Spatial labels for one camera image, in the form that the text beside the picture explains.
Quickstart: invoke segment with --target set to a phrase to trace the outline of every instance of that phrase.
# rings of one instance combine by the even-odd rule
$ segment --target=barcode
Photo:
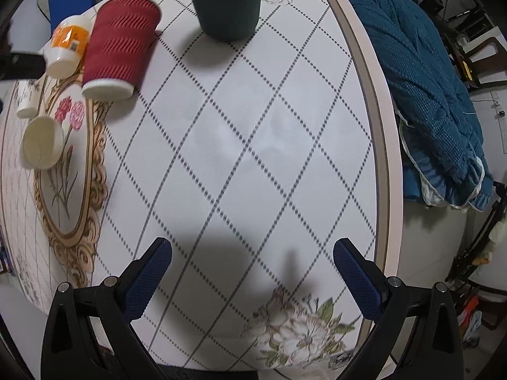
[[[78,50],[78,47],[79,47],[79,41],[74,40],[70,43],[69,49],[70,49],[70,51],[76,52]]]

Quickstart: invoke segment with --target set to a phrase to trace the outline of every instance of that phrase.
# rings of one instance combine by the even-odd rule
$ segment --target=green container
[[[192,0],[199,23],[220,41],[252,35],[259,21],[260,0]]]

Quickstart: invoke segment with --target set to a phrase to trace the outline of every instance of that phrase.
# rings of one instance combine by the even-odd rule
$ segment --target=red paper cup
[[[132,96],[161,16],[151,0],[110,0],[100,8],[85,57],[85,97],[114,101]]]

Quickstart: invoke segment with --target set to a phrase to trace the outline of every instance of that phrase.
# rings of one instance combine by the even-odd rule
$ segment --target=blue blanket
[[[405,198],[485,210],[493,177],[481,126],[437,29],[411,0],[349,1],[398,108]]]

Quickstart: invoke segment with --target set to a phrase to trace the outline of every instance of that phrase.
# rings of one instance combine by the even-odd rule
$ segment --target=ornate oval frame print
[[[84,98],[82,81],[81,66],[72,77],[48,87],[51,92],[39,114],[51,115],[61,124],[65,146],[54,167],[34,172],[42,227],[75,287],[86,287],[93,272],[100,237],[97,212],[107,198],[103,163],[109,103]]]

